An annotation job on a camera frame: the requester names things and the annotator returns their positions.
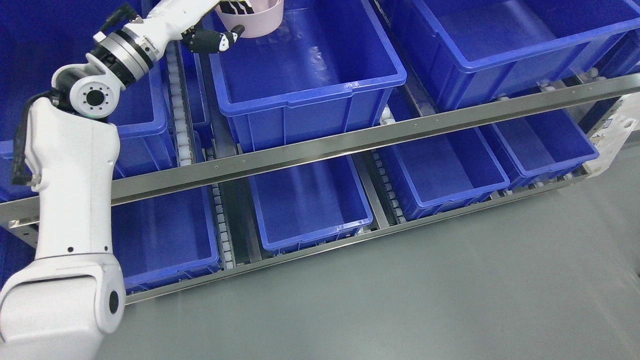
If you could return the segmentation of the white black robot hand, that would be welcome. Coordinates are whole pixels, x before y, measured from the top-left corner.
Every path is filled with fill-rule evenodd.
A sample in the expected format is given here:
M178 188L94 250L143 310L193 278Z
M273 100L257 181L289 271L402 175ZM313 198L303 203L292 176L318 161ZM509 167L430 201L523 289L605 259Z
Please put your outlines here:
M195 29L195 25L215 8L234 16L256 13L249 0L162 0L141 23L131 23L128 29L152 45L158 57L164 55L172 41L182 41L196 54L221 53L237 42L245 27L234 25L226 32Z

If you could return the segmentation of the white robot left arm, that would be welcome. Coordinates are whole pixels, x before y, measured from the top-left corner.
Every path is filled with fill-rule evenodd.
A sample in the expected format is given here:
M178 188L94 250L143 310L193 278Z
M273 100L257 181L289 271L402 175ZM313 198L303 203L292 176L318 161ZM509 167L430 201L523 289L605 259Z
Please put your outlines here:
M34 261L1 290L3 360L91 360L125 310L112 246L112 177L121 141L107 118L217 0L162 0L145 18L125 3L85 63L57 69L30 98L13 141L11 181L39 194Z

